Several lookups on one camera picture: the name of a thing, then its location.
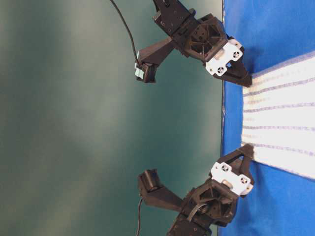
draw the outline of black plastic part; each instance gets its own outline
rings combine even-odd
[[[212,14],[195,19],[195,10],[187,10],[179,0],[153,0],[157,13],[153,17],[155,23],[169,36],[166,40],[154,44],[140,51],[138,65],[153,64],[144,79],[145,83],[154,83],[156,68],[175,48],[185,57],[193,57],[206,65],[211,58],[228,42],[223,24]],[[252,77],[246,70],[243,57],[237,61],[230,61],[230,67],[222,75],[215,78],[249,87]]]
[[[231,165],[232,171],[250,177],[253,184],[249,172],[252,155],[253,147],[245,145],[218,162]],[[161,184],[156,170],[139,175],[138,188],[147,205],[179,212],[168,236],[204,236],[211,224],[225,227],[233,220],[239,196],[209,175],[204,184],[189,191],[183,200]]]
[[[150,47],[139,51],[138,60],[140,63],[139,69],[143,74],[143,79],[137,77],[137,80],[144,83],[155,83],[155,74],[158,66],[165,60],[165,58],[174,50],[173,40],[167,38]]]
[[[181,212],[183,200],[161,184],[156,170],[139,175],[138,189],[146,205]]]
[[[190,12],[178,0],[153,0],[157,8],[155,23],[172,36],[180,25],[190,16]]]

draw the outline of robotic arm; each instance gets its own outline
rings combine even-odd
[[[225,227],[230,223],[238,198],[246,197],[252,190],[252,156],[253,147],[245,145],[221,157],[205,183],[193,188],[184,199],[161,184],[156,170],[146,170],[138,176],[140,196],[146,205],[179,213],[168,236],[204,236],[211,224]]]
[[[154,22],[168,35],[162,42],[138,52],[137,80],[154,83],[158,66],[173,51],[202,61],[217,79],[249,87],[252,77],[245,69],[244,47],[229,37],[222,23],[212,14],[195,19],[195,10],[187,10],[179,0],[153,0],[157,13]]]

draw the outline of green backdrop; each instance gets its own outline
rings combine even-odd
[[[166,37],[151,0],[116,0],[137,49]],[[183,0],[221,18],[221,0]],[[134,77],[108,0],[0,0],[0,235],[132,236],[136,177],[157,168],[183,197],[220,155],[221,81],[174,51]],[[143,236],[176,213],[142,207]]]

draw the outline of towel stripe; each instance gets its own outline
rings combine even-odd
[[[253,95],[261,94],[261,93],[267,92],[267,91],[272,91],[272,90],[276,90],[276,89],[283,89],[283,88],[293,87],[293,86],[298,86],[298,85],[304,85],[304,84],[311,83],[314,81],[315,81],[315,77],[307,79],[307,80],[300,80],[297,82],[291,82],[291,83],[287,83],[287,84],[283,84],[283,85],[277,85],[277,86],[272,86],[272,87],[268,87],[268,88],[263,88],[262,90],[259,90],[259,91],[245,93],[245,94],[243,94],[243,96],[244,97],[253,96]]]
[[[301,150],[301,149],[296,149],[292,147],[281,147],[281,146],[276,146],[276,145],[268,145],[268,144],[255,144],[255,143],[249,143],[253,145],[254,147],[260,147],[260,148],[271,148],[271,149],[277,149],[277,150],[285,150],[285,151],[292,151],[292,152],[298,152],[300,154],[305,154],[308,156],[315,156],[315,152],[312,151],[306,151],[306,150]]]
[[[243,126],[243,129],[287,129],[315,132],[315,127],[306,126]]]
[[[258,109],[243,110],[244,113],[262,112],[274,109],[285,109],[285,108],[298,108],[298,107],[315,107],[315,102],[298,103],[298,104],[285,104],[273,107],[262,107]]]

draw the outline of screw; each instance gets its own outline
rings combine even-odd
[[[228,171],[228,167],[227,167],[226,165],[224,165],[224,166],[222,166],[222,170],[225,171],[225,172],[227,172],[227,171]]]
[[[248,180],[247,180],[246,178],[242,177],[242,178],[241,178],[241,182],[242,182],[243,184],[246,184],[246,183],[248,182]]]
[[[233,53],[233,57],[234,57],[234,58],[239,58],[239,57],[240,57],[240,53],[239,53],[239,52]]]

